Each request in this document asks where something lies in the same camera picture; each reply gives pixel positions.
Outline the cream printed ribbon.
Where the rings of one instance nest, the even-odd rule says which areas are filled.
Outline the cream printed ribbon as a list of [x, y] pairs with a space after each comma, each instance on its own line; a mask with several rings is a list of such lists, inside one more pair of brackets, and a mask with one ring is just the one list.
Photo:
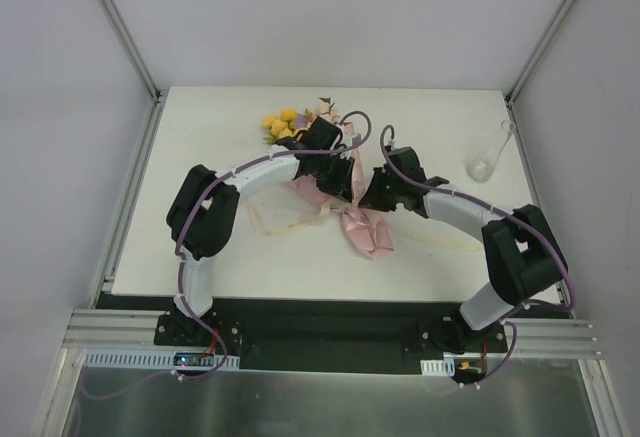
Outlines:
[[[300, 228], [306, 226], [320, 225], [334, 209], [334, 204], [323, 204], [317, 214], [306, 216], [302, 219], [294, 220], [289, 223], [269, 228], [262, 215], [250, 202], [245, 204], [252, 226], [254, 230], [263, 236], [275, 237], [285, 235], [290, 232], [294, 232]], [[399, 228], [389, 226], [389, 232], [394, 237], [406, 239], [413, 242], [419, 242], [424, 245], [428, 245], [434, 248], [440, 248], [451, 251], [460, 251], [465, 253], [478, 253], [483, 249], [483, 246], [478, 243], [463, 243], [459, 240], [445, 237], [436, 237], [429, 234], [421, 234], [409, 231], [403, 231]]]

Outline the pink and purple wrapping paper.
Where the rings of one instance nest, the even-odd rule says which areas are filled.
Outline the pink and purple wrapping paper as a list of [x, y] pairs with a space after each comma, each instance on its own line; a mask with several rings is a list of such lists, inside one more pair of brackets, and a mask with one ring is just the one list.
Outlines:
[[340, 217], [341, 229], [352, 247], [370, 260], [391, 253], [393, 242], [388, 225], [380, 213], [360, 208], [358, 204], [365, 194], [365, 179], [358, 150], [351, 152], [353, 165], [347, 172], [346, 196], [337, 197], [320, 189], [320, 178], [301, 176], [292, 182], [297, 194], [318, 208], [313, 219], [306, 225], [315, 225], [330, 215]]

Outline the yellow and pink flower bunch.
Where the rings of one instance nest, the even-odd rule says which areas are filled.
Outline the yellow and pink flower bunch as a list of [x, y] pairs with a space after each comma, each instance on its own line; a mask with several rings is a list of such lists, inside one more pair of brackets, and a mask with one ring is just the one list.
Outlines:
[[300, 133], [308, 130], [318, 118], [330, 123], [339, 121], [340, 115], [330, 97], [319, 97], [318, 103], [312, 109], [285, 108], [266, 115], [261, 121], [262, 140], [266, 144], [274, 144], [282, 138], [297, 137]]

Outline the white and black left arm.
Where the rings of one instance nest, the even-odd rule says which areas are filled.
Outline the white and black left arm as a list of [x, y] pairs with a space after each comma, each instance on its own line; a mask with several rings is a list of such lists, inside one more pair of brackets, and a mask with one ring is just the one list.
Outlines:
[[281, 137], [267, 153], [236, 168], [215, 172], [192, 167], [166, 216], [180, 259], [174, 305], [183, 314], [176, 332], [188, 345], [204, 344], [213, 305], [209, 289], [217, 255], [229, 242], [238, 207], [279, 184], [311, 177], [321, 191], [339, 200], [352, 197], [352, 151], [361, 136], [350, 125], [323, 119], [296, 136]]

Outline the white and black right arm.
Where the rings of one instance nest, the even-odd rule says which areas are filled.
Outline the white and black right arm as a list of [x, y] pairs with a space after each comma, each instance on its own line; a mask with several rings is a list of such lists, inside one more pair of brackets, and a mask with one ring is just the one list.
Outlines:
[[398, 206], [448, 224], [483, 246], [488, 283], [463, 302], [450, 326], [452, 344], [473, 351], [486, 328], [568, 276], [568, 267], [541, 209], [493, 206], [454, 189], [441, 177], [428, 179], [410, 147], [382, 147], [385, 164], [374, 174], [359, 206], [393, 212]]

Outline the clear glass vase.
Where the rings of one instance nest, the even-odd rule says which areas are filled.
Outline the clear glass vase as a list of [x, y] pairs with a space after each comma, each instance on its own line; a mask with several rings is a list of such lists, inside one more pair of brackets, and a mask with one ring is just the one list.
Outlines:
[[499, 130], [487, 145], [468, 161], [466, 171], [472, 180], [478, 183], [486, 183], [491, 179], [515, 128], [516, 126], [512, 121], [502, 121]]

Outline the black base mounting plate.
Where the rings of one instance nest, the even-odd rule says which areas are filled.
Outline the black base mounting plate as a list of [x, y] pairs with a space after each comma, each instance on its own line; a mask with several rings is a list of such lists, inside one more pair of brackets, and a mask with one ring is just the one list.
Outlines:
[[447, 302], [362, 302], [218, 298], [199, 321], [177, 308], [160, 315], [157, 346], [206, 348], [244, 370], [416, 375], [447, 353], [507, 350], [504, 328], [463, 328]]

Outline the aluminium front rail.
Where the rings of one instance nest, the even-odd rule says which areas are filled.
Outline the aluminium front rail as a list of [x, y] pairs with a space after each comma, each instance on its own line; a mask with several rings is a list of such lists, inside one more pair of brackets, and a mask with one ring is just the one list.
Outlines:
[[[64, 334], [64, 348], [145, 349], [153, 347], [158, 311], [76, 309]], [[601, 360], [605, 357], [594, 326], [579, 319], [511, 318], [520, 358]]]

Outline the aluminium frame post left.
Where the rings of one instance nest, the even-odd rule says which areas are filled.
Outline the aluminium frame post left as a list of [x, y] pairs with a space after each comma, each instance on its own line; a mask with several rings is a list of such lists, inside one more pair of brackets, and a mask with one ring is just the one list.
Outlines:
[[97, 0], [106, 20], [118, 40], [125, 56], [129, 60], [134, 72], [146, 93], [154, 103], [160, 101], [162, 91], [156, 84], [135, 39], [126, 24], [115, 0]]

